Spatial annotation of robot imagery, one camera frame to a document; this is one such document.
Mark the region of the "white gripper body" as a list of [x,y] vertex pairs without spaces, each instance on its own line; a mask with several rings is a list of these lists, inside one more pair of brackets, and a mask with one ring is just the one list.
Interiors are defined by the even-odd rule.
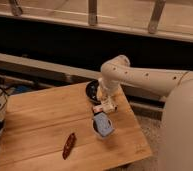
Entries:
[[101,102],[101,101],[106,101],[106,100],[111,100],[114,101],[113,97],[108,95],[105,90],[99,86],[97,89],[97,99]]

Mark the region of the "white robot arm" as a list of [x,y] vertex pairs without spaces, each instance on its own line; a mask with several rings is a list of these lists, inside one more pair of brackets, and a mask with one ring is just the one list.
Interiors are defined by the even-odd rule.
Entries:
[[132,68],[129,59],[119,55],[101,66],[97,99],[104,111],[115,109],[114,94],[121,83],[166,98],[158,171],[193,171],[193,71]]

